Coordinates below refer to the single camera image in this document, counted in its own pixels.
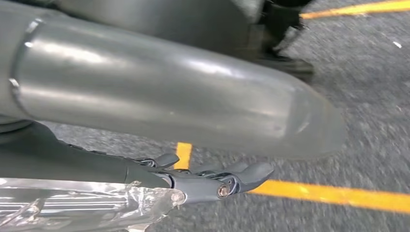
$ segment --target bolt head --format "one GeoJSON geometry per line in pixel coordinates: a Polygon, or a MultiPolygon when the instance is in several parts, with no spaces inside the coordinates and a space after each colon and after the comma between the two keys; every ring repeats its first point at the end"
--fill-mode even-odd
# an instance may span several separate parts
{"type": "Polygon", "coordinates": [[[227,197],[229,194],[229,187],[226,185],[221,185],[218,189],[218,196],[219,197],[227,197]]]}
{"type": "Polygon", "coordinates": [[[177,205],[183,204],[185,199],[186,197],[183,192],[175,192],[171,195],[171,200],[177,205]]]}

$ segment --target black boot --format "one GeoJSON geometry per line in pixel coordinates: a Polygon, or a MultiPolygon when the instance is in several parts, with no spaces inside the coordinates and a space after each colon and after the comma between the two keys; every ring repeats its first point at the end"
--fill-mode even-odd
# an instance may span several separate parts
{"type": "Polygon", "coordinates": [[[259,24],[264,25],[264,43],[262,57],[257,63],[289,73],[304,82],[310,82],[314,75],[312,64],[281,55],[304,26],[300,22],[300,13],[312,0],[267,0],[259,24]]]}

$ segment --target yellow road marking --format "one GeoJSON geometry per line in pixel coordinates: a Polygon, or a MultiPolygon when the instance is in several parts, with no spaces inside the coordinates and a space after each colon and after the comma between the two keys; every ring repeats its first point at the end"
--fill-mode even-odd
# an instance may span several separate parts
{"type": "MultiPolygon", "coordinates": [[[[178,143],[176,169],[190,165],[192,145],[178,143]]],[[[268,180],[250,193],[410,214],[410,194],[268,180]]]]}
{"type": "Polygon", "coordinates": [[[174,165],[175,169],[188,169],[190,166],[192,144],[178,143],[176,145],[176,155],[179,157],[178,163],[174,165]]]}
{"type": "Polygon", "coordinates": [[[301,14],[304,19],[410,10],[410,0],[390,0],[301,14]]]}

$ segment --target aluminum foil wrap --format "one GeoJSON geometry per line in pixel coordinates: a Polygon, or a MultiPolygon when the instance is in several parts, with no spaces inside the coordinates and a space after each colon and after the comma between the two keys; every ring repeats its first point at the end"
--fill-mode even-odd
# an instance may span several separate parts
{"type": "Polygon", "coordinates": [[[0,231],[144,231],[185,200],[138,184],[0,178],[0,231]]]}

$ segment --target gray asphalt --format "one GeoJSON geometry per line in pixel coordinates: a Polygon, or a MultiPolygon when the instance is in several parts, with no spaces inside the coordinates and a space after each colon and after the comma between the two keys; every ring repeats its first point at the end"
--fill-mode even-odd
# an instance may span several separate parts
{"type": "MultiPolygon", "coordinates": [[[[309,11],[368,0],[318,0],[309,11]]],[[[410,193],[410,13],[307,21],[310,30],[288,51],[315,64],[312,86],[343,110],[349,137],[333,157],[272,159],[273,179],[410,193]]],[[[155,157],[174,143],[48,123],[66,142],[130,157],[155,157]]],[[[195,147],[191,166],[244,154],[195,147]]],[[[156,232],[408,232],[410,216],[369,209],[242,194],[173,210],[156,232]]]]}

